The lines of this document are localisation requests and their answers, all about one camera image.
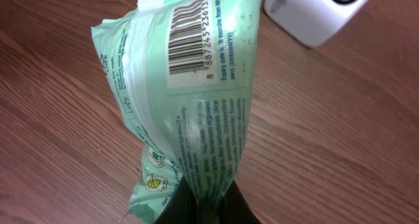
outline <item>wet wipes package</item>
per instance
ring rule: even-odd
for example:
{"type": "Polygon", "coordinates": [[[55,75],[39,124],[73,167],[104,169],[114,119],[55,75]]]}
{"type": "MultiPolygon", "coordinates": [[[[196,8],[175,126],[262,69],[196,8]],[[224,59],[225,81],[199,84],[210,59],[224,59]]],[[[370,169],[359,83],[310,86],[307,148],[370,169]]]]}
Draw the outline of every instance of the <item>wet wipes package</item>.
{"type": "Polygon", "coordinates": [[[152,223],[185,176],[217,205],[244,150],[261,0],[138,0],[92,28],[126,126],[145,143],[130,213],[152,223]]]}

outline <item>barcode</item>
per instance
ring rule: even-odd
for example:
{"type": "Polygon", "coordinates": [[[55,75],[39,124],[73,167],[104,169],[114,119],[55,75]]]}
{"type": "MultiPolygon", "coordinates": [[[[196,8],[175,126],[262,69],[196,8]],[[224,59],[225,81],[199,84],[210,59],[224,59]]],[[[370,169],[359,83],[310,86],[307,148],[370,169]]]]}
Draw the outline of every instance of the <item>barcode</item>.
{"type": "Polygon", "coordinates": [[[168,43],[170,75],[208,70],[212,62],[205,59],[205,40],[202,14],[203,0],[173,10],[168,43]]]}

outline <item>white device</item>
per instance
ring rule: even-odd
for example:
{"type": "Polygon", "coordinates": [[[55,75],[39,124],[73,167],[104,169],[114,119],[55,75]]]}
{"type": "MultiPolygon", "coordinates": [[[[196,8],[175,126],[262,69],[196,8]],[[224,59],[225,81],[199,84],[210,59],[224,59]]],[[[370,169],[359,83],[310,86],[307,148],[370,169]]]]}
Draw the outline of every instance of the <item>white device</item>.
{"type": "Polygon", "coordinates": [[[299,41],[317,47],[338,32],[368,0],[266,0],[266,13],[299,41]]]}

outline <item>brown wooden surface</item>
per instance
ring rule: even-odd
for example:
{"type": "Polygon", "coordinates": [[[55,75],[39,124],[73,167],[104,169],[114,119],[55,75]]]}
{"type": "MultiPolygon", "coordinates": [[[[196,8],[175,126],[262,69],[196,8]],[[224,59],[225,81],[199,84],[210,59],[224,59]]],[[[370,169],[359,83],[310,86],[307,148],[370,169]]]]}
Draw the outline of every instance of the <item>brown wooden surface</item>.
{"type": "MultiPolygon", "coordinates": [[[[0,223],[124,215],[143,144],[89,27],[135,4],[0,0],[0,223]]],[[[419,223],[418,4],[371,0],[317,50],[262,14],[238,184],[263,223],[419,223]]]]}

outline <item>wood grain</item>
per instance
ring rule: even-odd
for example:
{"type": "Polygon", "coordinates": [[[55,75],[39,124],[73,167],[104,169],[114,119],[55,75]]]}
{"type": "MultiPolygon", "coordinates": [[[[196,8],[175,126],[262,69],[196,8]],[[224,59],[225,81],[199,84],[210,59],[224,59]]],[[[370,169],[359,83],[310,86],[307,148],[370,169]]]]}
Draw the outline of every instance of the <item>wood grain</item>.
{"type": "MultiPolygon", "coordinates": [[[[263,223],[419,223],[418,3],[371,0],[316,50],[262,14],[237,180],[263,223]]],[[[124,215],[143,144],[89,27],[135,5],[0,0],[0,223],[124,215]]]]}

